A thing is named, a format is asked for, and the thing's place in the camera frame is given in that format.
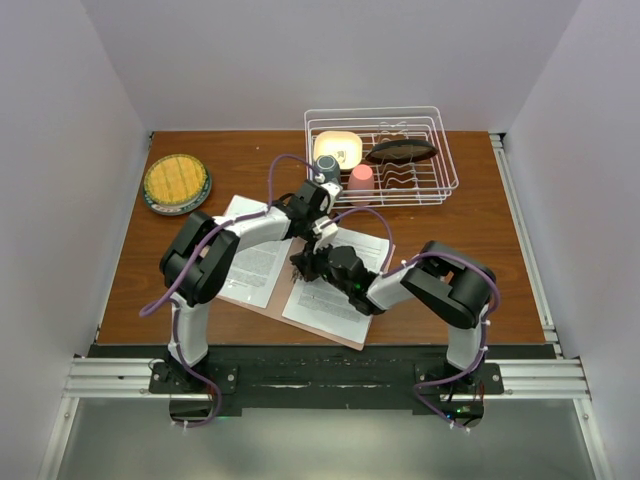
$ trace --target white wire dish rack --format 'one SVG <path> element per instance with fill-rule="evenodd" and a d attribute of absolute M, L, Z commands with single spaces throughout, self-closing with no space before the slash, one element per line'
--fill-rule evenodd
<path fill-rule="evenodd" d="M 307 110 L 304 121 L 308 162 L 313 161 L 316 137 L 330 130 L 357 134 L 362 139 L 364 163 L 372 148 L 387 141 L 427 140 L 438 149 L 438 154 L 427 160 L 393 163 L 394 159 L 389 158 L 381 165 L 369 164 L 374 173 L 375 189 L 345 190 L 335 208 L 439 205 L 458 186 L 458 175 L 436 107 Z M 346 188 L 349 172 L 342 172 L 341 177 Z"/>

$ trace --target white wall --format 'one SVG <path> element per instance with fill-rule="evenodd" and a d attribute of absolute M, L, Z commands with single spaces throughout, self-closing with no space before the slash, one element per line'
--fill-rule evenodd
<path fill-rule="evenodd" d="M 0 476 L 20 480 L 95 333 L 145 134 L 77 0 L 2 2 L 0 68 Z"/>
<path fill-rule="evenodd" d="M 618 478 L 638 478 L 640 3 L 583 0 L 507 134 L 565 351 Z"/>
<path fill-rule="evenodd" d="M 506 131 L 579 0 L 82 0 L 145 125 L 301 128 L 308 108 L 437 105 Z"/>

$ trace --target pink cup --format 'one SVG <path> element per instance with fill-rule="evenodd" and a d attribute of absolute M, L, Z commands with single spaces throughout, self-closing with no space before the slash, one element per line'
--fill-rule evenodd
<path fill-rule="evenodd" d="M 350 197 L 356 197 L 350 200 L 351 205 L 356 207 L 363 207 L 369 205 L 371 200 L 360 199 L 359 197 L 373 195 L 373 189 L 375 188 L 375 180 L 373 178 L 373 170 L 369 165 L 361 163 L 351 171 L 349 175 L 349 183 L 347 184 L 348 190 L 368 190 L 366 192 L 354 192 L 349 195 Z"/>

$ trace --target wooden table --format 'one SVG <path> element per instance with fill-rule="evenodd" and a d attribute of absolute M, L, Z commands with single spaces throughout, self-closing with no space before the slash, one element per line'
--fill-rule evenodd
<path fill-rule="evenodd" d="M 381 210 L 393 229 L 392 266 L 410 258 L 428 240 L 439 240 L 488 265 L 496 273 L 503 304 L 491 318 L 491 343 L 543 343 L 544 336 L 516 232 L 486 132 L 448 133 L 460 186 L 441 206 Z M 267 198 L 267 170 L 281 153 L 305 155 L 304 132 L 158 132 L 147 167 L 174 153 L 199 158 L 214 179 L 201 207 L 220 215 L 234 194 Z M 283 161 L 276 172 L 275 194 L 296 191 L 305 178 L 298 162 Z M 150 318 L 138 311 L 165 290 L 158 263 L 185 217 L 162 217 L 138 196 L 113 282 L 99 344 L 167 343 L 170 309 Z M 345 218 L 346 228 L 380 237 L 385 231 L 372 215 Z M 326 344 L 324 338 L 264 317 L 221 299 L 214 300 L 209 343 Z M 442 344 L 444 322 L 419 301 L 405 302 L 374 318 L 367 343 Z"/>

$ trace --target white paper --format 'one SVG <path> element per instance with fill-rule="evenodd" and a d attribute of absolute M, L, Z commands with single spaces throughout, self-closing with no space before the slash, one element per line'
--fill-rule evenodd
<path fill-rule="evenodd" d="M 389 241 L 340 228 L 332 245 L 351 245 L 365 266 L 377 272 Z M 313 282 L 297 280 L 282 316 L 360 344 L 364 343 L 371 324 L 371 316 L 359 313 L 344 293 L 321 278 Z"/>
<path fill-rule="evenodd" d="M 264 205 L 235 195 L 225 215 L 257 212 Z M 265 242 L 236 254 L 220 296 L 266 308 L 290 246 L 291 240 Z"/>

